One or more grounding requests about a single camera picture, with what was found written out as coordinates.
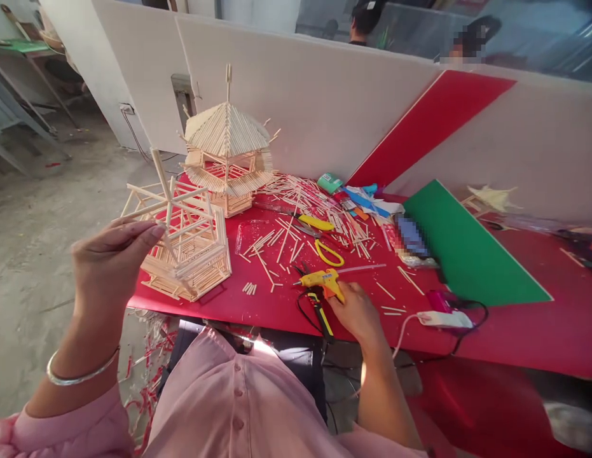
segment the white divider panel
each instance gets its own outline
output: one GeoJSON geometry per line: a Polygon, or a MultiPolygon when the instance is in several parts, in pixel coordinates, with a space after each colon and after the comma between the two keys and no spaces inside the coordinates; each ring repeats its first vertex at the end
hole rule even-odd
{"type": "Polygon", "coordinates": [[[592,84],[483,66],[512,89],[387,187],[410,196],[431,179],[518,189],[514,212],[592,224],[592,84]]]}
{"type": "Polygon", "coordinates": [[[188,74],[173,13],[115,0],[92,0],[135,111],[157,149],[186,154],[170,77],[188,74]]]}
{"type": "Polygon", "coordinates": [[[423,59],[304,36],[276,35],[194,16],[176,18],[199,110],[230,101],[279,138],[275,168],[343,179],[372,152],[439,74],[423,59]]]}

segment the red table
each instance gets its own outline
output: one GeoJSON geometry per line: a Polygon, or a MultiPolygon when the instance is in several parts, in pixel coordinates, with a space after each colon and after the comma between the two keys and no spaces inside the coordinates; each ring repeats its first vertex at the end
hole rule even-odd
{"type": "MultiPolygon", "coordinates": [[[[298,280],[291,269],[283,271],[276,263],[280,243],[265,247],[261,254],[268,268],[279,275],[275,282],[283,283],[270,293],[268,280],[259,260],[248,258],[246,262],[235,255],[237,229],[241,223],[261,219],[265,224],[244,225],[241,252],[245,251],[260,235],[278,229],[275,218],[287,219],[272,211],[252,208],[241,215],[226,220],[230,241],[232,276],[208,292],[199,302],[174,300],[141,284],[138,285],[129,307],[154,310],[166,314],[201,317],[231,323],[250,324],[298,333],[319,333],[300,314],[296,299],[301,287],[292,286],[298,280]],[[247,282],[258,285],[255,295],[242,292],[247,282]]],[[[390,345],[397,343],[399,330],[410,314],[429,310],[427,299],[404,279],[397,270],[398,265],[406,268],[393,252],[387,250],[383,235],[378,227],[369,223],[369,229],[378,245],[371,250],[371,260],[359,258],[356,253],[342,250],[345,268],[360,265],[386,263],[386,267],[341,275],[344,281],[357,281],[370,295],[378,308],[383,328],[390,345]],[[386,288],[397,300],[391,299],[376,282],[386,288]],[[380,307],[405,309],[402,316],[384,316],[380,307]]],[[[579,377],[592,378],[592,273],[570,261],[560,250],[563,242],[547,235],[526,231],[493,232],[514,257],[554,297],[554,302],[492,307],[489,320],[471,335],[467,336],[459,349],[460,357],[480,359],[495,363],[511,364],[540,370],[549,370],[579,377]]],[[[302,234],[302,240],[312,238],[302,234]]],[[[294,242],[288,238],[281,257],[281,264],[288,267],[294,242]]],[[[327,266],[306,245],[299,255],[310,268],[325,269],[327,266]]],[[[423,291],[445,289],[436,274],[425,270],[410,270],[423,291]]],[[[146,279],[141,272],[140,280],[146,279]]],[[[306,301],[303,308],[315,322],[313,310],[306,301]]],[[[326,305],[329,323],[338,339],[354,340],[337,321],[326,305]]],[[[481,316],[472,310],[474,320],[481,316]]],[[[412,320],[404,336],[403,348],[431,354],[447,354],[455,345],[455,337],[434,328],[427,328],[412,320]]]]}

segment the green tape roll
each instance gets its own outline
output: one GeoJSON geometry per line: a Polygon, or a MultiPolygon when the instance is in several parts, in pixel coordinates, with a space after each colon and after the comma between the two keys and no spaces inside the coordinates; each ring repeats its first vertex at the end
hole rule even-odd
{"type": "Polygon", "coordinates": [[[330,195],[338,191],[343,185],[343,182],[340,178],[332,175],[331,173],[321,175],[321,178],[317,180],[317,184],[319,187],[325,191],[327,191],[330,195]]]}

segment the dusty floor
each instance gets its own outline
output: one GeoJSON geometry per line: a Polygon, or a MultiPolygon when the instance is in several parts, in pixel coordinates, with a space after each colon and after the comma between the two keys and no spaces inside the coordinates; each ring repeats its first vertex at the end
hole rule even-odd
{"type": "MultiPolygon", "coordinates": [[[[72,161],[45,168],[59,160],[18,151],[21,160],[45,178],[30,180],[14,170],[0,175],[0,417],[22,409],[71,316],[74,287],[69,247],[120,215],[128,197],[126,183],[157,180],[155,169],[140,154],[120,147],[100,113],[76,114],[82,132],[61,118],[54,121],[72,161]]],[[[47,151],[38,140],[36,145],[47,151]]],[[[178,161],[166,161],[167,170],[179,171],[178,161]]],[[[144,334],[145,325],[128,316],[122,347],[136,349],[144,334]]],[[[329,357],[349,367],[361,360],[352,344],[337,346],[329,357]]],[[[326,384],[329,401],[353,393],[348,380],[336,372],[327,371],[326,384]]],[[[409,391],[416,392],[416,378],[410,384],[414,385],[409,391]]],[[[339,431],[350,429],[356,408],[356,400],[333,404],[339,431]]],[[[329,428],[335,430],[332,420],[329,428]]]]}

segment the silver bracelet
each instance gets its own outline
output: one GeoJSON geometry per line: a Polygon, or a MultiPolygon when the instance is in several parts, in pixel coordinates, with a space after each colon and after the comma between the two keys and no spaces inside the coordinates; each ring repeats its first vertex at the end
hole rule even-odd
{"type": "Polygon", "coordinates": [[[86,382],[87,380],[90,380],[91,378],[96,377],[98,374],[105,372],[105,370],[107,370],[107,368],[111,365],[111,363],[113,363],[113,360],[116,359],[116,357],[120,353],[120,346],[118,345],[118,348],[116,348],[116,351],[113,352],[113,355],[111,355],[111,357],[109,358],[109,361],[106,362],[105,364],[103,364],[103,366],[101,368],[95,370],[92,373],[89,373],[88,375],[84,375],[83,377],[78,377],[78,378],[60,378],[60,377],[57,377],[56,375],[54,375],[54,372],[52,372],[52,361],[54,361],[54,357],[56,356],[56,353],[58,353],[58,352],[59,351],[56,350],[54,352],[54,354],[52,355],[52,357],[50,358],[50,360],[48,361],[48,366],[46,366],[46,374],[47,374],[48,378],[50,379],[50,382],[53,383],[54,385],[72,386],[72,385],[78,385],[80,383],[86,382]]]}

